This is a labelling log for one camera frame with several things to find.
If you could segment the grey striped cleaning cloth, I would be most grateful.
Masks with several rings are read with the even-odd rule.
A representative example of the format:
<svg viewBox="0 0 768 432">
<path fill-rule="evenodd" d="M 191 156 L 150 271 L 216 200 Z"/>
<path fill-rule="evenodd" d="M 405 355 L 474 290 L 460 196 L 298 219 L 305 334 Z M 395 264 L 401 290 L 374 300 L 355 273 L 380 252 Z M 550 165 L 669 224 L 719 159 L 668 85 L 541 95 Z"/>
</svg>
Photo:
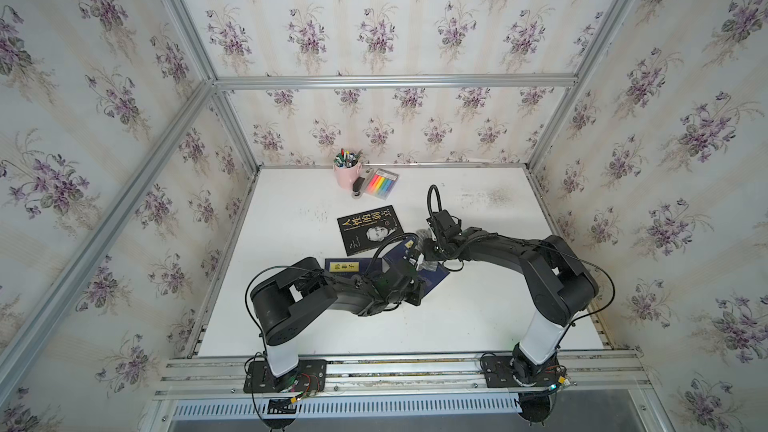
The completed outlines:
<svg viewBox="0 0 768 432">
<path fill-rule="evenodd" d="M 417 229 L 413 236 L 408 257 L 416 263 L 432 263 L 434 261 L 432 232 L 424 228 Z"/>
</svg>

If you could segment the blue book yellow label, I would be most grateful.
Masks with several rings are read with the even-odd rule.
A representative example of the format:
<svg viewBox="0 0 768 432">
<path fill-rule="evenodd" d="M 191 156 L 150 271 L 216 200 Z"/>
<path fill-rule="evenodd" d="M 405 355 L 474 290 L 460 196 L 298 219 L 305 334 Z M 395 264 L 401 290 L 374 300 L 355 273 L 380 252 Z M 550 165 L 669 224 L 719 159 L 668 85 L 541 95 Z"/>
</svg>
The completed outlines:
<svg viewBox="0 0 768 432">
<path fill-rule="evenodd" d="M 409 264 L 423 283 L 423 297 L 426 297 L 449 275 L 449 271 L 438 262 L 427 262 L 418 245 L 415 239 L 406 239 L 386 252 L 384 260 L 387 266 L 402 262 Z"/>
<path fill-rule="evenodd" d="M 343 278 L 365 276 L 369 273 L 382 271 L 382 260 L 369 257 L 362 258 L 327 258 L 324 261 L 327 273 Z"/>
</svg>

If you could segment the black portrait book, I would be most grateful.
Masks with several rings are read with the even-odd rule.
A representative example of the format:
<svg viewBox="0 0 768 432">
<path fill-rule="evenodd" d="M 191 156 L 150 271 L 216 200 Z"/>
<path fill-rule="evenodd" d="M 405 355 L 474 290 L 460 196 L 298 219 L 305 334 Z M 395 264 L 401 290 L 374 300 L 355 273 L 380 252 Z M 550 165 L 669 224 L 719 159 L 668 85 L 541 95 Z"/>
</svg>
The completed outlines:
<svg viewBox="0 0 768 432">
<path fill-rule="evenodd" d="M 376 249 L 388 238 L 403 233 L 391 205 L 340 217 L 337 225 L 348 257 Z"/>
</svg>

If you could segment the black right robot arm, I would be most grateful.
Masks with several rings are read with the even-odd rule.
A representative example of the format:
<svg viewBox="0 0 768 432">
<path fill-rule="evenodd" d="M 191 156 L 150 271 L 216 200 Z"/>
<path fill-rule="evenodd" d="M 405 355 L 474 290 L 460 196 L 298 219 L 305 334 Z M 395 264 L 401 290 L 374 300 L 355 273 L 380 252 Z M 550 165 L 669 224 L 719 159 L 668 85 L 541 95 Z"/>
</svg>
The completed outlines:
<svg viewBox="0 0 768 432">
<path fill-rule="evenodd" d="M 559 346 L 577 315 L 597 297 L 599 285 L 591 271 L 599 267 L 581 260 L 560 236 L 518 239 L 477 227 L 464 229 L 461 220 L 442 206 L 438 187 L 426 196 L 430 237 L 423 255 L 431 262 L 483 262 L 520 273 L 536 309 L 510 359 L 511 374 L 522 387 L 544 387 L 560 364 Z"/>
</svg>

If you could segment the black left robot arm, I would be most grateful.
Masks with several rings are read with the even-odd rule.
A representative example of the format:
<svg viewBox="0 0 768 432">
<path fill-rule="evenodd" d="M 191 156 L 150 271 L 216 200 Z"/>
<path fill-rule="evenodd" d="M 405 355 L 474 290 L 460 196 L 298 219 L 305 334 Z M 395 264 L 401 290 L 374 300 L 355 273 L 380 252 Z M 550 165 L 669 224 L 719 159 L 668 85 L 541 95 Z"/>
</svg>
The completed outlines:
<svg viewBox="0 0 768 432">
<path fill-rule="evenodd" d="M 298 372 L 298 353 L 290 343 L 325 311 L 371 317 L 402 303 L 420 305 L 426 293 L 417 271 L 421 245 L 415 233 L 387 239 L 365 272 L 350 278 L 326 271 L 313 257 L 257 273 L 246 287 L 244 303 L 259 329 L 272 380 Z"/>
</svg>

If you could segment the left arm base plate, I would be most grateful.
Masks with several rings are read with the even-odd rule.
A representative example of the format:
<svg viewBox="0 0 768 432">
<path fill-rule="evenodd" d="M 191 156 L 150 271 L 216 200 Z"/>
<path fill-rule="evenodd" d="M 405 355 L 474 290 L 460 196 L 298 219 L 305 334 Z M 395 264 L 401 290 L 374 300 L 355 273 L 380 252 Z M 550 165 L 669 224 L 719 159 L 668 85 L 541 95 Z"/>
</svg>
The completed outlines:
<svg viewBox="0 0 768 432">
<path fill-rule="evenodd" d="M 322 359 L 300 359 L 298 365 L 287 374 L 277 377 L 267 361 L 261 357 L 249 359 L 245 364 L 246 378 L 243 392 L 266 393 L 317 393 L 325 388 L 328 362 Z"/>
</svg>

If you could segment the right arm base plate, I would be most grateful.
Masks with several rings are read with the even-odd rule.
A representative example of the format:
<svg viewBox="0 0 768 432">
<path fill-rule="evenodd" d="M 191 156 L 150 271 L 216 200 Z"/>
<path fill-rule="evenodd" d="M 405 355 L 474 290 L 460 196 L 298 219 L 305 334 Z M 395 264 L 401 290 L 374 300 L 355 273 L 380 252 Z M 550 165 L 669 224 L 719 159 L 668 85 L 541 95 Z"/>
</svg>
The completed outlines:
<svg viewBox="0 0 768 432">
<path fill-rule="evenodd" d="M 522 353 L 484 353 L 479 363 L 488 388 L 558 389 L 567 381 L 567 368 L 559 363 L 557 356 L 535 364 Z"/>
</svg>

